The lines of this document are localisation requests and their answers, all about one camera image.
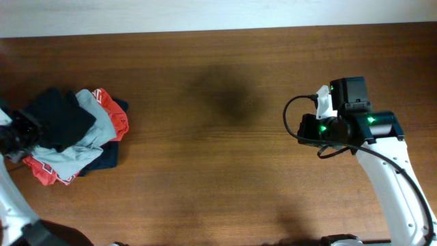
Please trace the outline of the black Nike t-shirt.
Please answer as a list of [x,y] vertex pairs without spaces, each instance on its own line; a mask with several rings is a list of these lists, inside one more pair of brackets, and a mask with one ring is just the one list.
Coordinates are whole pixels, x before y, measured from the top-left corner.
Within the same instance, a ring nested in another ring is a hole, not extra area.
[[57,152],[81,140],[96,122],[96,117],[79,105],[73,92],[63,95],[55,87],[43,91],[24,111],[41,126],[38,145]]

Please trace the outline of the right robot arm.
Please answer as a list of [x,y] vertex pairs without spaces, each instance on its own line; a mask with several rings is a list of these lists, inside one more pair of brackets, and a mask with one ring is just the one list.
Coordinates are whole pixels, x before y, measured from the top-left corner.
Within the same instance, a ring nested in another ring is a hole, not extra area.
[[414,174],[405,134],[391,111],[374,111],[363,77],[323,85],[308,97],[297,139],[323,150],[350,151],[376,192],[392,245],[435,245],[436,216]]

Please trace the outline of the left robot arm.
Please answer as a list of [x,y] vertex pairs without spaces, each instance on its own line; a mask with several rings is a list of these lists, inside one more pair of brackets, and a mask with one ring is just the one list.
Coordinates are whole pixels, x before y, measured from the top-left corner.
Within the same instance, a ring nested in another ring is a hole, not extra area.
[[40,138],[40,125],[22,110],[1,101],[1,244],[30,246],[87,246],[93,243],[80,231],[41,219],[19,191],[5,159],[21,161]]

